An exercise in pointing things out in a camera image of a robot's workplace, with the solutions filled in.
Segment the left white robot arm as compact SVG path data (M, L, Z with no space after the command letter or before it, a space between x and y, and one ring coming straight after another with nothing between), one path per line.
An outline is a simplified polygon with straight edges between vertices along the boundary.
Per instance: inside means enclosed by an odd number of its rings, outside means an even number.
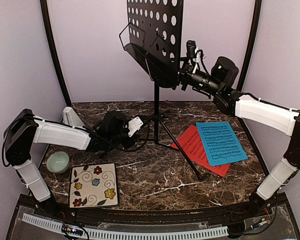
M71 126L43 119L25 108L4 131L1 157L16 170L38 207L48 217L57 218L61 208L32 159L33 145L56 145L90 153L107 153L122 146L123 152L129 152L145 123L140 116L128 118L120 111L109 111L93 128Z

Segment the black perforated music stand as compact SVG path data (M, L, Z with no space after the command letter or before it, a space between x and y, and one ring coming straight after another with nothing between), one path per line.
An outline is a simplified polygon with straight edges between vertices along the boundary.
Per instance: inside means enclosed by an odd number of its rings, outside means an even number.
M160 89L173 89L179 84L184 1L182 0L128 0L126 2L129 43L123 50L142 67L154 83L154 142L159 144L162 126L177 150L181 152L198 180L203 180L193 162L165 125L160 114Z

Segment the blue sheet music page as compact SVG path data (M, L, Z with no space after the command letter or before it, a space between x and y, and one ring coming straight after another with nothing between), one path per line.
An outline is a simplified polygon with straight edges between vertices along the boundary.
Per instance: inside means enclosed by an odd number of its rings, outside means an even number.
M229 122L197 122L196 127L211 166L248 159Z

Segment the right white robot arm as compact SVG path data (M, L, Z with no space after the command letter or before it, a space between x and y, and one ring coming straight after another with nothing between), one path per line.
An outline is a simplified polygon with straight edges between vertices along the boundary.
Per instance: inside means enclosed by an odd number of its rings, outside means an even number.
M263 125L265 132L253 139L263 158L278 158L258 187L250 194L245 213L256 217L270 199L300 171L300 109L278 105L250 92L233 89L239 73L235 63L225 56L217 58L209 73L197 69L194 60L181 58L179 82L212 96L215 106L225 115Z

